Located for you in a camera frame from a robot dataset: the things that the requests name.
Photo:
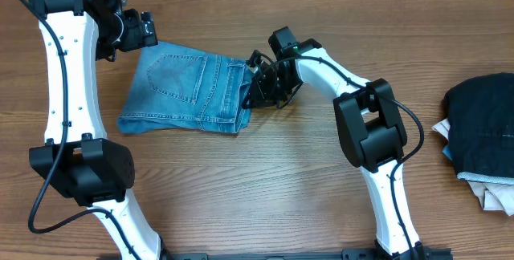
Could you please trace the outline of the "blue denim jeans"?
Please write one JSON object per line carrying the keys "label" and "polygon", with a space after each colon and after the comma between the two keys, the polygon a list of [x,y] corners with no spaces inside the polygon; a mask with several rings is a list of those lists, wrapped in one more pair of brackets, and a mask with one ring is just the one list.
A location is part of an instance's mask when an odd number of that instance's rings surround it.
{"label": "blue denim jeans", "polygon": [[124,134],[184,128],[237,134],[253,77],[243,59],[159,42],[141,51],[128,98],[117,118]]}

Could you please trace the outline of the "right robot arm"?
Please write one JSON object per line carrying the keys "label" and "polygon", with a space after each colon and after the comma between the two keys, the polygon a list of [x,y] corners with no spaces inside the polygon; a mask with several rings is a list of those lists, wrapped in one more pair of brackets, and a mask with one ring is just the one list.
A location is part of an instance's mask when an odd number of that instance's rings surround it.
{"label": "right robot arm", "polygon": [[406,129],[399,103],[384,79],[370,81],[333,60],[315,39],[296,40],[288,27],[273,32],[274,57],[253,51],[250,90],[242,106],[287,106],[303,84],[332,101],[341,149],[365,179],[376,221],[376,259],[423,259],[425,252],[410,217],[402,170]]}

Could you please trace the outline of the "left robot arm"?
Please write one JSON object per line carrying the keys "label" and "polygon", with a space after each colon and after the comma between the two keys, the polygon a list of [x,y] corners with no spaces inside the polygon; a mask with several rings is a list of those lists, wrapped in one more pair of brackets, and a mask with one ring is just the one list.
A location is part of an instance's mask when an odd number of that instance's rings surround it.
{"label": "left robot arm", "polygon": [[157,44],[153,17],[125,0],[29,0],[47,54],[49,113],[42,146],[29,151],[45,188],[75,200],[104,225],[123,259],[163,259],[165,245],[133,192],[133,157],[108,139],[96,63]]}

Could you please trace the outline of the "black folded garment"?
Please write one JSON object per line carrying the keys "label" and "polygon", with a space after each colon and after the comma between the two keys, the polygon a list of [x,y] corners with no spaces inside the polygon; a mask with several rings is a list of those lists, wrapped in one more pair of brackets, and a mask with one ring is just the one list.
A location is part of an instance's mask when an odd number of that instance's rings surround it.
{"label": "black folded garment", "polygon": [[447,91],[448,149],[459,177],[513,178],[513,74],[467,79]]}

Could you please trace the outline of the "beige folded cloth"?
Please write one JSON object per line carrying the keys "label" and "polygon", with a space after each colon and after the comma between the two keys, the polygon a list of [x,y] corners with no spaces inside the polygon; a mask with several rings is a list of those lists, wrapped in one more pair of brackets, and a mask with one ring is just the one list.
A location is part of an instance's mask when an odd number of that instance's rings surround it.
{"label": "beige folded cloth", "polygon": [[457,178],[466,181],[477,197],[483,211],[502,211],[513,215],[513,179],[458,173]]}

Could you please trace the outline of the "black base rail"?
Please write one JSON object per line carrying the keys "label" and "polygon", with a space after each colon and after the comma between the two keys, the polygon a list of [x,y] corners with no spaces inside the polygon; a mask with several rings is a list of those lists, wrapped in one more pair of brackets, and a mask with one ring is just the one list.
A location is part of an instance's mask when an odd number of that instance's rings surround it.
{"label": "black base rail", "polygon": [[286,254],[224,254],[209,255],[198,254],[171,254],[168,253],[164,259],[167,260],[378,260],[378,259],[411,259],[405,252],[398,256],[387,256],[379,249],[344,249],[341,252],[311,252],[311,253],[286,253]]}

